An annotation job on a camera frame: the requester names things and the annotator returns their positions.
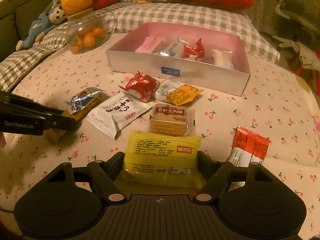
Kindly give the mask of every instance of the checkered blanket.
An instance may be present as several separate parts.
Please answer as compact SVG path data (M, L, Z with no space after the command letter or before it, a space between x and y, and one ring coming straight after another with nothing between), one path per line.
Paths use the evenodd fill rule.
M113 11L116 26L110 32L128 33L146 22L166 22L200 26L238 35L247 53L252 53L277 63L280 54L252 26L248 17L223 10L170 3L138 5L134 0L119 3L96 11L97 16L107 16ZM66 45L64 23L49 32L31 49L14 52L0 63L0 90L11 91L39 61Z

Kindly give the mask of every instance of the blue sticker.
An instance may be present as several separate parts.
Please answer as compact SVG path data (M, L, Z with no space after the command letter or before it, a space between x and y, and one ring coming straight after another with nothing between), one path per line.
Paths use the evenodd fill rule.
M168 68L168 67L161 67L161 73L165 75L171 75L171 76L180 76L180 70L174 69L174 68Z

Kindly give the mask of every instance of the storage box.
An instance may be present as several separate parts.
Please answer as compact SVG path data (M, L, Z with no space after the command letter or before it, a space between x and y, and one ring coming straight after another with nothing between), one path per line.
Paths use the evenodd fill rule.
M134 52L149 36L182 39L192 46L202 38L204 61L210 61L211 49L232 51L236 70L187 59ZM236 96L242 95L250 77L248 59L238 36L196 26L146 23L111 46L107 55L113 71L140 71L156 78L170 78Z

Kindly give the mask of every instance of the orange logo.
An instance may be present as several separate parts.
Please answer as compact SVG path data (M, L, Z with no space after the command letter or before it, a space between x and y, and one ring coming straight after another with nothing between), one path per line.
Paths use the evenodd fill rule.
M192 148L187 146L177 146L177 153L191 153Z

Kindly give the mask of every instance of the red snack package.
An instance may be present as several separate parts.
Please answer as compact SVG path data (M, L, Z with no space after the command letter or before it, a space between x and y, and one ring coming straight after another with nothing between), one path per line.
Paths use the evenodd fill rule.
M250 162L262 163L267 155L269 143L270 140L246 128L238 127L228 161L239 167L247 167Z
M125 87L119 87L146 103L158 85L158 80L137 71Z
M202 61L204 58L204 46L201 43L201 38L196 44L192 47L189 47L187 44L183 45L183 58Z

